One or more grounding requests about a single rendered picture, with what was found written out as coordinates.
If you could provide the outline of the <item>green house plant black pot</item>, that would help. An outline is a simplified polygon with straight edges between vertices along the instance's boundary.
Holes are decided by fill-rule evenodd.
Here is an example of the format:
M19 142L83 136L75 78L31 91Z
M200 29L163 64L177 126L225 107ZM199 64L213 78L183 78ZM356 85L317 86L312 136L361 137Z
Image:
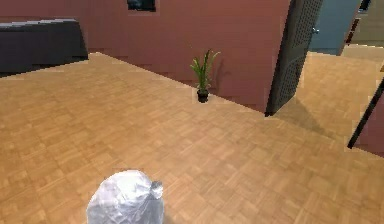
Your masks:
M197 99L200 103L206 103L208 101L209 91L211 84L210 73L215 58L219 55L219 52L214 52L212 49L208 49L202 59L194 57L190 67L198 78L197 83Z

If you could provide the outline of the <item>white tied garbage bag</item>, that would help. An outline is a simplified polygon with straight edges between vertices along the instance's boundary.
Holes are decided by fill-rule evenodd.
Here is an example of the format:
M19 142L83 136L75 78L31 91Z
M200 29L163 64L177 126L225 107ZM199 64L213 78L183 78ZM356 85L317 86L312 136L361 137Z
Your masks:
M163 224L163 184L140 170L103 180L87 208L87 224Z

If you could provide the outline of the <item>dark grey room door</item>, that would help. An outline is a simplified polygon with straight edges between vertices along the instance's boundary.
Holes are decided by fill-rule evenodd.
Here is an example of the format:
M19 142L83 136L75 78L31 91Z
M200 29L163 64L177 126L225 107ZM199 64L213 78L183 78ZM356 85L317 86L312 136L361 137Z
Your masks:
M291 0L265 116L273 116L296 93L323 0Z

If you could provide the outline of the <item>blue room door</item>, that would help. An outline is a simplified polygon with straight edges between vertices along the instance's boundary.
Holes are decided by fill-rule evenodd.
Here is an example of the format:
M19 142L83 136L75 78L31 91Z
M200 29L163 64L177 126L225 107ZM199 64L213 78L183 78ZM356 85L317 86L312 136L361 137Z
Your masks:
M340 55L361 0L323 0L309 50Z

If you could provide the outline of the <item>dark framed wall picture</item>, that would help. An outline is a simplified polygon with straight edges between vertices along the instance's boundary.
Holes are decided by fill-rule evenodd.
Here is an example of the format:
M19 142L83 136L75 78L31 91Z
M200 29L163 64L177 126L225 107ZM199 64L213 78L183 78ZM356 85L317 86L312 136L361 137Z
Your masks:
M127 0L129 10L155 12L155 0Z

